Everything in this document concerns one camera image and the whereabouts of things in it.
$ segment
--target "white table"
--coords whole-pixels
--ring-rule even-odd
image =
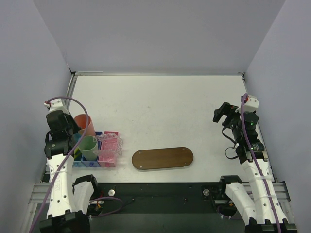
[[[123,155],[116,168],[74,168],[72,181],[87,174],[116,183],[217,182],[222,175],[247,181],[239,160],[225,157],[232,143],[221,133],[224,118],[212,122],[216,108],[224,101],[240,105],[244,93],[241,76],[78,76],[73,98],[86,107],[95,130],[120,133]],[[73,117],[83,113],[73,102],[69,110]],[[132,165],[137,150],[171,147],[191,149],[192,164],[147,171]]]

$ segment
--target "small white object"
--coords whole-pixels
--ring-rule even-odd
[[[44,106],[49,108],[49,113],[56,111],[56,110],[61,110],[65,114],[69,115],[69,111],[65,107],[64,101],[62,99],[55,99],[51,101],[51,104],[44,103]]]
[[[111,197],[113,197],[114,195],[115,195],[115,191],[113,190],[113,189],[110,189],[109,191],[108,191],[108,195],[109,196],[111,196]]]
[[[259,107],[259,101],[255,96],[248,96],[247,102],[244,104],[244,112],[256,111]],[[241,107],[235,110],[236,113],[241,113]]]

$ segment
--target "cup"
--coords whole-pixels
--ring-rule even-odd
[[[85,114],[77,115],[74,118],[74,121],[81,128],[81,130],[79,130],[79,134],[82,135],[84,130],[86,129],[86,115]],[[85,136],[88,136],[88,135],[95,136],[95,130],[94,130],[94,126],[93,126],[93,121],[92,121],[90,116],[88,116],[88,128],[87,128]]]
[[[96,161],[98,156],[94,151],[98,150],[97,140],[93,136],[85,136],[82,138],[78,148],[87,161]]]

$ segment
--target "screw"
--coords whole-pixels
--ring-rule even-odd
[[[115,191],[113,190],[113,189],[110,189],[109,191],[108,191],[108,195],[109,196],[111,196],[111,197],[113,197],[114,195],[115,195]]]
[[[204,189],[203,190],[203,195],[204,196],[209,196],[209,190],[208,189]]]

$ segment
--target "green cup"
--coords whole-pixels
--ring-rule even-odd
[[[96,161],[98,156],[94,151],[98,150],[97,140],[94,136],[85,136],[78,146],[87,161]]]

